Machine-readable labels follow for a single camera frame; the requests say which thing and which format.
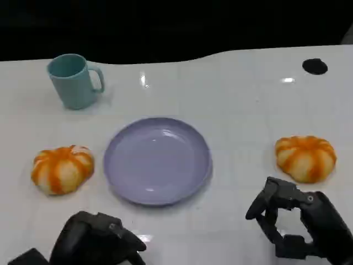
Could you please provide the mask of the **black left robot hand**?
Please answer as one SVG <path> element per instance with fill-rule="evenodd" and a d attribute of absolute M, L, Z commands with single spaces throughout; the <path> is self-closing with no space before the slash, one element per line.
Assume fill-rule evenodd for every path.
<path fill-rule="evenodd" d="M 65 223 L 52 249 L 50 264 L 145 264 L 146 244 L 121 219 L 79 211 Z"/>

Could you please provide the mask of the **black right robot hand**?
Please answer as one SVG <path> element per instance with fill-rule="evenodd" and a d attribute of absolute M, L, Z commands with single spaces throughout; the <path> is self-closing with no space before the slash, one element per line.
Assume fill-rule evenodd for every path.
<path fill-rule="evenodd" d="M 281 235 L 276 221 L 279 209 L 300 210 L 300 219 L 312 238 L 306 243 L 300 235 Z M 325 258 L 330 264 L 352 264 L 352 233 L 330 202 L 320 192 L 303 192 L 294 183 L 267 177 L 245 218 L 255 219 L 278 258 Z"/>

